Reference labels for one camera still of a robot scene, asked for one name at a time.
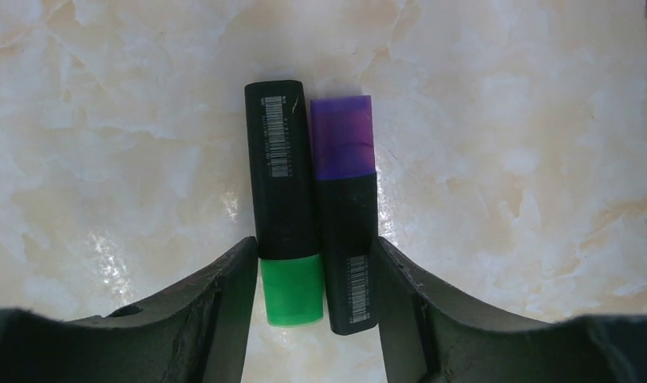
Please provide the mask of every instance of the white marble countertop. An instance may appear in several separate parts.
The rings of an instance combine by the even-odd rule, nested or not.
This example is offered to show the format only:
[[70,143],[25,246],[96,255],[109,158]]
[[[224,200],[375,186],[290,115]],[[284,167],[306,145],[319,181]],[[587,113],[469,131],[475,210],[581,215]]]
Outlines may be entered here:
[[[243,86],[282,78],[372,95],[381,234],[433,274],[647,313],[643,0],[0,2],[0,306],[108,314],[254,234]],[[258,288],[245,382],[384,379],[377,329]]]

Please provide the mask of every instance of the purple highlighter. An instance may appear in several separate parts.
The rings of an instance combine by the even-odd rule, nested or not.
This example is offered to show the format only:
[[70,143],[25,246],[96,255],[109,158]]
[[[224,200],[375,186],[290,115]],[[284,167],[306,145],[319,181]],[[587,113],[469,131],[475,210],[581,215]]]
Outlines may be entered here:
[[370,96],[311,101],[311,141],[330,327],[377,324],[368,255],[377,237],[377,172]]

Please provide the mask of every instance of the green highlighter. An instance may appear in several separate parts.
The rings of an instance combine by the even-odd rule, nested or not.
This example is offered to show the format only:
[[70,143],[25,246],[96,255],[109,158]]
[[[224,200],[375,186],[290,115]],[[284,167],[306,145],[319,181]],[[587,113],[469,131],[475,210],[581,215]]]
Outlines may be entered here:
[[255,231],[266,318],[303,326],[323,318],[314,178],[302,83],[245,88]]

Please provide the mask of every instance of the green marker cap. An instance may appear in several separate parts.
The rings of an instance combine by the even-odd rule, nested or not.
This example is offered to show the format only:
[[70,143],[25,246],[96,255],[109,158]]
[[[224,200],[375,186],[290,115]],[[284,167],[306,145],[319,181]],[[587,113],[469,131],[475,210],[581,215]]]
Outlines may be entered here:
[[323,319],[321,256],[260,259],[266,320],[272,326],[310,325]]

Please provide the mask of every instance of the beige marble veining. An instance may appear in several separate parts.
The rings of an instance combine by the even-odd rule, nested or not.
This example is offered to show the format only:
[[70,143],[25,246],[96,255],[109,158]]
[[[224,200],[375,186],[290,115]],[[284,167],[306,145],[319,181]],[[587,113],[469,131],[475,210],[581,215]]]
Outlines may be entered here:
[[[647,313],[643,0],[0,1],[0,306],[107,314],[254,232],[243,86],[366,93],[381,233],[546,321]],[[383,381],[266,324],[245,382]]]

